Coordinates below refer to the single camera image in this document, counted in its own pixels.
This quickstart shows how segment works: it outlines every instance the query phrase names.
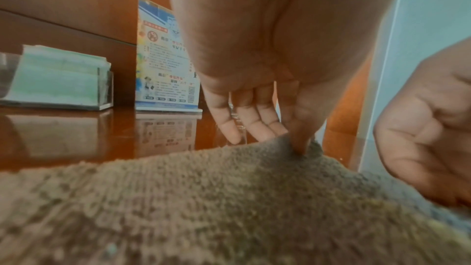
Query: skin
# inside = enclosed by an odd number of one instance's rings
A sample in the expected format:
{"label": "skin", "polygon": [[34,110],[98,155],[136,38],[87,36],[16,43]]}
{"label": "skin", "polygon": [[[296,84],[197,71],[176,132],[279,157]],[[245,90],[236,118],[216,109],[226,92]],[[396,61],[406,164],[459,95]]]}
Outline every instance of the skin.
{"label": "skin", "polygon": [[[392,0],[171,0],[205,99],[226,138],[289,133],[303,154],[372,49]],[[282,122],[272,102],[276,82]]]}
{"label": "skin", "polygon": [[374,131],[387,170],[444,205],[471,206],[471,38],[424,60]]}

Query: white wall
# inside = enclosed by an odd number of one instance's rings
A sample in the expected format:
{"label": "white wall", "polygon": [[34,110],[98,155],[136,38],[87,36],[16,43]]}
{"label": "white wall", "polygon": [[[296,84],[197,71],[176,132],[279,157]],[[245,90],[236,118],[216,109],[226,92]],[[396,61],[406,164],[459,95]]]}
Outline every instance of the white wall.
{"label": "white wall", "polygon": [[358,137],[372,140],[381,111],[426,57],[471,36],[471,0],[396,0],[383,21]]}

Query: clear plastic holder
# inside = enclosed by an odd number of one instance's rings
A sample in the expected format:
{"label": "clear plastic holder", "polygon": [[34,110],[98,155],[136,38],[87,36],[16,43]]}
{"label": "clear plastic holder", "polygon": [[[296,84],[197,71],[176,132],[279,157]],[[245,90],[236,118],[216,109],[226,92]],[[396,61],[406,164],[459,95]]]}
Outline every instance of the clear plastic holder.
{"label": "clear plastic holder", "polygon": [[[61,95],[45,95],[43,99],[41,94],[35,94],[34,100],[11,100],[8,94],[12,88],[15,75],[18,70],[18,66],[21,60],[21,55],[11,53],[0,53],[0,105],[3,106],[20,106],[20,107],[44,107],[44,108],[60,108],[60,109],[80,109],[80,110],[104,110],[113,107],[113,72],[102,70],[97,68],[96,80],[97,80],[97,94],[96,94],[96,105],[92,103],[83,104],[78,101],[74,103],[74,97],[79,97],[80,90],[75,89],[75,94],[69,100],[60,98]],[[75,71],[70,70],[58,70],[63,72],[63,75],[69,76]],[[54,84],[56,80],[51,80],[49,84]]]}

